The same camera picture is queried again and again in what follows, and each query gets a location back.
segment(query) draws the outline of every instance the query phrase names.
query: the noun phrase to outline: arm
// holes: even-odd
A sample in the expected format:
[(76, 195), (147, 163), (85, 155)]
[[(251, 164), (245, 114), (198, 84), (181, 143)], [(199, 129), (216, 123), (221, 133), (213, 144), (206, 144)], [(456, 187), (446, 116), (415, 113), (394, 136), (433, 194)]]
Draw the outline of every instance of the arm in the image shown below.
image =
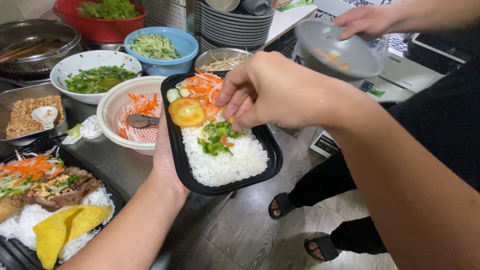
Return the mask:
[(373, 39), (388, 33), (441, 32), (466, 28), (480, 17), (477, 0), (403, 0), (353, 8), (333, 23), (344, 27), (340, 39), (361, 33)]
[(480, 264), (480, 194), (363, 92), (278, 54), (256, 53), (227, 74), (216, 102), (226, 104), (235, 128), (321, 125), (332, 134), (400, 269)]
[(60, 269), (150, 269), (187, 194), (175, 172), (162, 113), (152, 172), (120, 213)]

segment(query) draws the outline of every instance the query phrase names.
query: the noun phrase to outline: white bowl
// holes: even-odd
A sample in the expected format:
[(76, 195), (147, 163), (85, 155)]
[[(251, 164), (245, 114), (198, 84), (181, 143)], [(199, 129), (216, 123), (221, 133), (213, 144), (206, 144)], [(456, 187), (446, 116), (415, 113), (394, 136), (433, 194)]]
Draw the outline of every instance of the white bowl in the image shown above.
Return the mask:
[(114, 86), (100, 101), (96, 108), (98, 124), (103, 134), (112, 142), (123, 147), (131, 148), (141, 154), (152, 156), (155, 143), (134, 142), (120, 137), (120, 122), (123, 114), (123, 106), (130, 100), (127, 93), (135, 95), (143, 94), (147, 98), (156, 93), (157, 99), (162, 99), (161, 85), (165, 76), (145, 76), (127, 80)]
[(50, 72), (50, 81), (65, 95), (78, 101), (88, 104), (98, 104), (106, 93), (101, 94), (78, 94), (67, 90), (65, 80), (69, 80), (68, 75), (75, 76), (80, 73), (79, 70), (89, 70), (100, 66), (121, 66), (124, 69), (139, 72), (142, 66), (133, 56), (123, 52), (115, 54), (112, 50), (91, 50), (69, 56), (53, 67)]

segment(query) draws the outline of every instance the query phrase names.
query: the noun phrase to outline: cucumber slice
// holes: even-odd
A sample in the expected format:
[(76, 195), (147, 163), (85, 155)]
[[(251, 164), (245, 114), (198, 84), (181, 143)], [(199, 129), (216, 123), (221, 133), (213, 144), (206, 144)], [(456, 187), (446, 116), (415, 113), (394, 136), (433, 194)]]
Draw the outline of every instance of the cucumber slice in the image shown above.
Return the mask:
[(176, 100), (177, 98), (181, 98), (181, 96), (176, 88), (172, 88), (167, 91), (167, 100), (170, 103), (172, 103), (172, 101)]
[(182, 98), (184, 98), (184, 97), (188, 97), (188, 95), (190, 95), (192, 92), (190, 91), (190, 89), (180, 88), (179, 93), (182, 96)]

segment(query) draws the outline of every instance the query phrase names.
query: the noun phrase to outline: pink plastic strainer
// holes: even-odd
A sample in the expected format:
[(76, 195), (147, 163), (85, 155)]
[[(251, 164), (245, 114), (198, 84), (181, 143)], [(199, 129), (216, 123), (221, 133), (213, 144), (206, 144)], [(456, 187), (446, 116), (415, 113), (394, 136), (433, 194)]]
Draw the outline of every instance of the pink plastic strainer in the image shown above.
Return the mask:
[(107, 138), (112, 142), (124, 147), (131, 148), (139, 153), (153, 155), (155, 150), (157, 126), (137, 129), (129, 127), (127, 137), (124, 139), (119, 136), (122, 121), (126, 118), (127, 107), (133, 104), (132, 99), (127, 93), (143, 94), (146, 98), (152, 99), (156, 93), (158, 104), (162, 102), (160, 92), (164, 76), (146, 76), (125, 81), (113, 87), (102, 98), (97, 107), (98, 123)]

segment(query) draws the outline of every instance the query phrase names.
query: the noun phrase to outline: tomato slice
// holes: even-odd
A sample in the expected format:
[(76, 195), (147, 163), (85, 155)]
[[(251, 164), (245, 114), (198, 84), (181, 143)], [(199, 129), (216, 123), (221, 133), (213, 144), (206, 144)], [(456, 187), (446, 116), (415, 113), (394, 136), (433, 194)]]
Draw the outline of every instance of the tomato slice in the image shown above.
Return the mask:
[(207, 118), (208, 118), (208, 117), (215, 116), (220, 111), (220, 108), (213, 105), (212, 103), (208, 103), (207, 106), (205, 107), (205, 110), (207, 111)]
[(189, 94), (187, 97), (188, 98), (205, 99), (206, 95), (202, 95), (201, 93), (196, 93), (196, 94)]
[(205, 108), (196, 98), (178, 98), (170, 103), (168, 112), (172, 121), (181, 127), (200, 125), (207, 118)]

